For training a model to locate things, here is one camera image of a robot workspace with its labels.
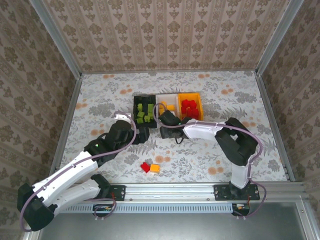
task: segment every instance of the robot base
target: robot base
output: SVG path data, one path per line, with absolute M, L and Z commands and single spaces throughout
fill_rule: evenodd
M 218 184 L 213 186 L 214 189 L 214 199 L 216 201 L 247 201 L 260 200 L 258 186 L 255 184 L 248 184 L 243 188 L 239 189 L 229 184 Z

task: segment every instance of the small block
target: small block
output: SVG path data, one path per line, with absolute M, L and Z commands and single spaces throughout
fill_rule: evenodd
M 138 118 L 143 118 L 145 113 L 143 111 L 138 112 L 137 116 Z
M 187 110 L 187 112 L 186 112 L 186 115 L 188 116 L 188 117 L 192 117 L 192 109 L 191 108 L 188 108 L 188 110 Z
M 144 116 L 144 121 L 150 123 L 150 117 L 148 115 Z
M 166 103 L 165 101 L 162 101 L 161 103 L 162 103 L 164 106 L 162 106 L 162 105 L 160 105 L 160 106 L 167 108 L 167 103 Z
M 138 104 L 138 111 L 139 111 L 139 112 L 142 112 L 142 103 L 139 103 L 139 104 Z
M 188 99 L 183 100 L 183 101 L 181 102 L 181 106 L 183 106 L 183 107 L 185 107 L 185 108 L 189 107 L 189 101 L 188 101 Z
M 198 117 L 199 116 L 199 110 L 198 108 L 192 109 L 192 115 Z
M 137 124 L 143 124 L 143 123 L 144 123 L 144 119 L 143 119 L 142 117 L 137 118 L 137 119 L 136 119 L 136 123 L 137 123 Z
M 175 108 L 175 105 L 168 105 L 166 106 L 166 109 L 169 111 L 174 111 L 176 108 Z
M 158 164 L 151 164 L 150 172 L 151 173 L 159 173 L 160 172 L 160 166 Z
M 164 112 L 165 112 L 165 109 L 164 109 L 164 108 L 159 109 L 159 114 L 160 114 L 160 115 L 162 115 Z
M 150 120 L 154 119 L 154 115 L 152 113 L 148 113 L 148 117 L 150 118 Z
M 182 114 L 187 114 L 187 108 L 184 107 L 184 106 L 182 106 L 182 107 L 181 107 L 181 113 L 182 113 Z
M 145 171 L 145 173 L 148 173 L 150 171 L 150 166 L 146 162 L 142 163 L 140 167 Z
M 190 108 L 192 108 L 192 109 L 197 108 L 197 103 L 196 103 L 196 101 L 195 101 L 195 100 L 191 100 L 191 101 L 189 101 L 189 105 L 190 105 Z
M 154 110 L 153 104 L 148 104 L 148 114 L 152 114 L 152 111 Z

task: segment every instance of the orange bin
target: orange bin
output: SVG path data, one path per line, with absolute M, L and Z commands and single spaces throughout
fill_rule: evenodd
M 200 94 L 197 92 L 193 92 L 193 93 L 178 93 L 178 102 L 179 102 L 179 110 L 181 112 L 181 102 L 183 100 L 188 100 L 188 101 L 192 101 L 194 100 L 196 102 L 196 108 L 199 110 L 199 119 L 200 121 L 204 120 L 204 110 L 202 108 L 202 104 L 201 104 L 201 97 Z M 187 114 L 181 114 L 180 115 L 180 119 L 184 119 L 187 116 Z

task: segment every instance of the metal corner post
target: metal corner post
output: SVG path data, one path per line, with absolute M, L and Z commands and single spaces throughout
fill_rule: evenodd
M 54 20 L 50 16 L 49 11 L 47 10 L 44 1 L 42 0 L 30 0 L 33 8 L 35 9 L 36 13 L 39 15 L 42 23 L 44 24 L 46 30 L 50 34 L 51 38 L 53 39 L 55 45 L 59 49 L 59 52 L 63 56 L 66 64 L 68 65 L 69 69 L 73 73 L 76 80 L 80 79 L 81 77 L 81 69 L 75 60 L 72 51 L 70 51 L 67 43 L 63 38 L 63 34 L 57 28 Z
M 255 79 L 256 79 L 256 83 L 258 85 L 258 88 L 260 90 L 260 94 L 261 94 L 262 102 L 264 104 L 266 115 L 267 115 L 269 122 L 270 122 L 270 127 L 272 130 L 273 136 L 274 136 L 275 144 L 278 148 L 279 156 L 286 166 L 287 174 L 289 175 L 290 180 L 292 182 L 294 182 L 296 180 L 295 176 L 294 176 L 294 172 L 292 171 L 290 161 L 289 161 L 286 149 L 285 149 L 285 145 L 284 145 L 284 142 L 282 141 L 281 134 L 280 134 L 277 122 L 276 122 L 274 112 L 271 107 L 271 103 L 268 98 L 267 90 L 265 88 L 265 84 L 263 82 L 262 76 L 257 75 L 255 73 Z
M 289 26 L 294 20 L 303 2 L 304 0 L 291 0 L 289 2 L 286 10 L 284 11 L 284 14 L 282 15 L 281 20 L 279 21 L 278 26 L 273 33 L 273 36 L 271 37 L 262 54 L 262 57 L 260 58 L 258 65 L 255 68 L 258 75 L 262 75 L 262 73 L 265 71 L 268 63 L 276 52 L 279 44 L 284 38 Z
M 53 161 L 52 161 L 52 165 L 51 165 L 51 169 L 50 169 L 50 173 L 49 175 L 52 175 L 56 169 L 57 166 L 61 163 L 62 157 L 64 155 L 64 151 L 65 151 L 65 147 L 66 147 L 66 143 L 67 143 L 67 139 L 68 139 L 68 135 L 69 135 L 69 130 L 70 130 L 70 126 L 72 123 L 72 118 L 74 116 L 74 112 L 76 109 L 76 104 L 77 104 L 77 100 L 78 100 L 78 96 L 81 90 L 81 84 L 82 84 L 82 79 L 78 79 L 75 82 L 75 86 L 73 89 L 73 93 L 72 93 L 72 97 L 70 100 L 70 104 L 69 104 L 69 108 L 68 111 L 66 112 L 66 116 L 64 119 L 64 124 L 62 127 L 62 131 L 61 131 L 61 135 L 59 138 L 59 142 L 58 145 L 56 147 L 56 151 L 53 157 Z

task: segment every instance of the cable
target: cable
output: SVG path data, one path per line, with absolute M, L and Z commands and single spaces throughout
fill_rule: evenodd
M 158 105 L 162 105 L 164 110 L 167 110 L 166 106 L 163 104 L 163 103 L 157 103 L 154 105 L 153 107 L 153 119 L 162 127 L 165 127 L 165 128 L 168 128 L 168 129 L 176 129 L 176 128 L 181 128 L 181 127 L 185 127 L 185 126 L 191 126 L 191 125 L 197 125 L 197 122 L 187 122 L 185 124 L 180 124 L 180 125 L 176 125 L 176 126 L 169 126 L 169 125 L 164 125 L 162 122 L 160 122 L 157 118 L 157 115 L 155 113 L 155 110 L 157 109 L 157 106 Z M 260 186 L 261 188 L 263 188 L 264 190 L 264 195 L 263 195 L 263 198 L 261 200 L 261 203 L 259 205 L 259 207 L 252 213 L 248 214 L 247 216 L 243 216 L 243 218 L 248 218 L 248 217 L 251 217 L 253 215 L 255 215 L 257 213 L 257 211 L 261 208 L 261 206 L 264 204 L 265 200 L 266 200 L 266 197 L 267 197 L 267 190 L 266 188 L 260 184 L 260 183 L 257 183 L 255 181 L 253 181 L 251 179 L 251 165 L 253 163 L 254 160 L 256 160 L 261 154 L 262 154 L 262 151 L 263 151 L 263 144 L 262 142 L 260 141 L 259 138 L 257 138 L 256 135 L 254 135 L 253 133 L 251 133 L 250 131 L 247 131 L 247 130 L 244 130 L 242 128 L 239 128 L 239 127 L 236 127 L 236 126 L 229 126 L 229 125 L 226 125 L 226 124 L 222 124 L 222 123 L 217 123 L 217 122 L 205 122 L 205 121 L 202 121 L 201 122 L 202 125 L 207 125 L 207 126 L 214 126 L 214 127 L 222 127 L 222 128 L 228 128 L 228 129 L 232 129 L 232 130 L 237 130 L 239 132 L 242 132 L 242 133 L 245 133 L 247 135 L 249 135 L 250 137 L 252 137 L 254 140 L 257 141 L 258 145 L 259 145 L 259 151 L 256 155 L 254 155 L 252 157 L 252 159 L 249 161 L 249 166 L 248 166 L 248 172 L 247 172 L 247 178 L 249 179 L 250 182 L 252 182 L 253 184 L 256 184 L 257 186 Z
M 180 141 L 180 142 L 178 142 L 178 138 L 175 137 L 174 139 L 175 139 L 176 144 L 181 144 L 181 143 L 184 141 L 183 138 L 181 138 L 181 141 Z
M 98 199 L 88 199 L 86 201 L 90 201 L 90 202 L 99 202 L 99 201 L 112 201 L 113 202 L 113 208 L 111 209 L 111 211 L 104 217 L 99 217 L 97 216 L 97 210 L 98 209 L 102 209 L 102 208 L 105 208 L 105 206 L 97 206 L 95 209 L 94 209 L 94 212 L 93 212 L 93 215 L 95 216 L 95 220 L 97 220 L 98 218 L 100 219 L 106 219 L 108 217 L 110 217 L 112 215 L 112 213 L 115 211 L 116 207 L 117 207 L 117 201 L 114 200 L 113 198 L 98 198 Z
M 53 177 L 51 180 L 49 180 L 45 185 L 43 185 L 42 187 L 40 187 L 36 192 L 34 192 L 28 199 L 27 201 L 24 203 L 22 209 L 21 209 L 21 213 L 20 213 L 20 216 L 19 216 L 19 225 L 20 225 L 20 228 L 22 231 L 26 232 L 26 233 L 29 233 L 29 232 L 32 232 L 31 229 L 25 229 L 24 227 L 24 222 L 23 222 L 23 218 L 24 218 L 24 213 L 25 213 L 25 210 L 28 206 L 28 204 L 31 202 L 31 200 L 38 194 L 40 193 L 41 191 L 45 190 L 47 188 L 47 186 L 49 186 L 54 180 L 56 180 L 57 178 L 59 178 L 61 175 L 63 175 L 64 173 L 66 173 L 67 171 L 69 171 L 70 169 L 72 168 L 75 168 L 78 164 L 80 163 L 83 163 L 84 161 L 87 161 L 87 160 L 90 160 L 90 159 L 94 159 L 94 158 L 100 158 L 100 157 L 104 157 L 104 156 L 108 156 L 108 155 L 112 155 L 112 154 L 116 154 L 116 153 L 119 153 L 125 149 L 127 149 L 128 147 L 130 147 L 132 145 L 132 143 L 134 142 L 134 140 L 136 139 L 136 135 L 137 135 L 137 127 L 136 127 L 136 124 L 134 122 L 134 120 L 128 115 L 126 114 L 125 112 L 122 112 L 122 111 L 116 111 L 114 113 L 114 115 L 116 114 L 121 114 L 121 115 L 125 115 L 127 118 L 130 119 L 132 125 L 133 125 L 133 138 L 132 140 L 124 147 L 118 149 L 118 150 L 114 150 L 114 151 L 109 151 L 109 152 L 104 152 L 104 153 L 101 153 L 101 154 L 97 154 L 97 155 L 93 155 L 93 156 L 89 156 L 89 157 L 86 157 L 84 159 L 81 159 L 79 161 L 77 161 L 74 165 L 71 165 L 69 167 L 67 167 L 66 169 L 64 169 L 63 171 L 59 172 L 59 174 L 57 174 L 55 177 Z

